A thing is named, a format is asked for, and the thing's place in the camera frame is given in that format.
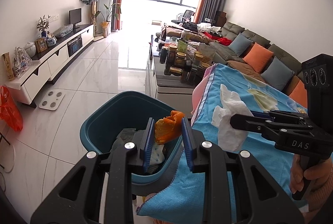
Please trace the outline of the person's right hand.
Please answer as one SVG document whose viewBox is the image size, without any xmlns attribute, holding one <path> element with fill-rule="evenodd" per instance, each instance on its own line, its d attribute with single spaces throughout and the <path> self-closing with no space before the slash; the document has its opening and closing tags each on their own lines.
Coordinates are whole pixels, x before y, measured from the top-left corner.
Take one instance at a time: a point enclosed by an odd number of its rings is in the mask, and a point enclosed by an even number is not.
<svg viewBox="0 0 333 224">
<path fill-rule="evenodd" d="M 316 190 L 327 182 L 331 171 L 331 158 L 303 171 L 300 167 L 300 155 L 295 154 L 290 169 L 290 190 L 293 194 L 297 191 L 301 191 L 304 187 L 305 179 L 314 181 L 313 188 Z"/>
</svg>

